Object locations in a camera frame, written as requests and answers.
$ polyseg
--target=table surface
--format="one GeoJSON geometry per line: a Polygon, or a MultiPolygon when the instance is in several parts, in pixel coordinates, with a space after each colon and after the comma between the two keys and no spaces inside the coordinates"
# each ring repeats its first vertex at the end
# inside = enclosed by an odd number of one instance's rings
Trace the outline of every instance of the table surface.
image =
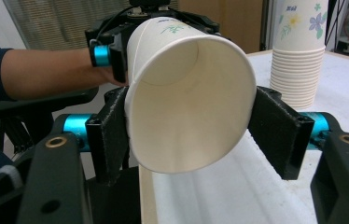
{"type": "MultiPolygon", "coordinates": [[[[247,55],[257,85],[269,87],[272,52],[247,55]]],[[[349,57],[326,52],[314,104],[349,132],[349,57]]],[[[298,180],[273,170],[249,132],[223,159],[198,171],[165,175],[140,167],[144,223],[316,223],[310,183],[321,152],[308,150],[298,180]]]]}

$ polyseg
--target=person's arm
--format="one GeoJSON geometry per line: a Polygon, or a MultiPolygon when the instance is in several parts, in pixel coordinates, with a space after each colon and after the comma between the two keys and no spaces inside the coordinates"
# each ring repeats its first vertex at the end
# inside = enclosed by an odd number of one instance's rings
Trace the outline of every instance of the person's arm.
{"type": "Polygon", "coordinates": [[[127,85],[113,78],[111,67],[92,67],[88,49],[9,50],[1,64],[1,79],[7,95],[17,100],[86,90],[107,82],[127,85]]]}

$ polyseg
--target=stack of paper cups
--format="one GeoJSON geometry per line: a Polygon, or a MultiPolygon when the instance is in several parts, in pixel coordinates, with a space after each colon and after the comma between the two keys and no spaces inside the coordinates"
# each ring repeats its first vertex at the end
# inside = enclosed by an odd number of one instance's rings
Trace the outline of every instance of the stack of paper cups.
{"type": "Polygon", "coordinates": [[[296,108],[314,102],[325,52],[328,0],[285,0],[273,44],[271,88],[296,108]]]}

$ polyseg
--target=white table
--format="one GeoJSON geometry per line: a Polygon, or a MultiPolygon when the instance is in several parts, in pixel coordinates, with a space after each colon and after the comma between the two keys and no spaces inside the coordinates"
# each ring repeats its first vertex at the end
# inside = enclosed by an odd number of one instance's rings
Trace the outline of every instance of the white table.
{"type": "MultiPolygon", "coordinates": [[[[259,86],[269,87],[272,52],[248,55],[259,86]]],[[[349,132],[349,57],[327,52],[314,104],[349,132]]],[[[222,160],[180,174],[140,167],[144,223],[316,223],[310,183],[321,152],[308,150],[298,180],[273,170],[247,132],[222,160]]]]}

